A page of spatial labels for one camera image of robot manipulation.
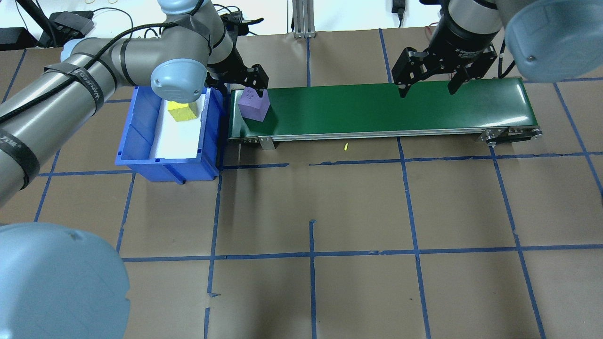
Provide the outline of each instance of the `purple block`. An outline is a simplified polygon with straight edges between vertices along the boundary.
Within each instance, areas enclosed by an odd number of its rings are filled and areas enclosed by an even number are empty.
[[[264,121],[269,107],[270,99],[268,97],[267,89],[264,90],[264,94],[261,98],[253,88],[246,87],[245,90],[243,90],[241,99],[239,99],[239,110],[241,111],[243,118],[260,122]]]

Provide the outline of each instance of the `brown floor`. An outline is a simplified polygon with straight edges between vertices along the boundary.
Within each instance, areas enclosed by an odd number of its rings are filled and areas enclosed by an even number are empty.
[[[426,45],[422,28],[319,32],[311,85],[385,83],[384,51],[392,66]],[[272,87],[307,85],[305,40],[238,46]],[[2,52],[0,95],[59,52]],[[229,145],[218,179],[183,186],[114,165],[128,102],[108,103],[0,222],[63,224],[117,246],[128,339],[600,338],[601,77],[526,84],[545,136],[496,158],[474,136]]]

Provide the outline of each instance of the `blue bin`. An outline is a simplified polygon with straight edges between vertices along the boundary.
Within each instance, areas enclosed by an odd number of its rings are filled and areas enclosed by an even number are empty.
[[[225,114],[223,98],[215,89],[206,94],[201,112],[201,133],[197,156],[190,159],[149,158],[155,139],[161,98],[150,87],[134,89],[124,133],[119,143],[115,165],[128,166],[152,182],[213,180],[218,175],[218,125]]]

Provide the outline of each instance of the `conveyor belt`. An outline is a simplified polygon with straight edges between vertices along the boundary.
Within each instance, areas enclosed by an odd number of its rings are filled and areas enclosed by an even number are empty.
[[[510,142],[529,139],[534,130],[540,134],[520,78],[470,81],[455,95],[448,93],[446,84],[417,83],[404,99],[394,84],[270,89],[271,106],[264,122],[241,116],[237,102],[242,90],[233,90],[229,141],[269,144],[483,133],[484,141],[510,134],[494,140]]]

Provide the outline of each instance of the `yellow block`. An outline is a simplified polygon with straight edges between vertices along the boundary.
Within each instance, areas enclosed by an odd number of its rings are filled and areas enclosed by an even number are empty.
[[[193,120],[197,117],[197,103],[181,104],[168,101],[168,112],[176,121]]]

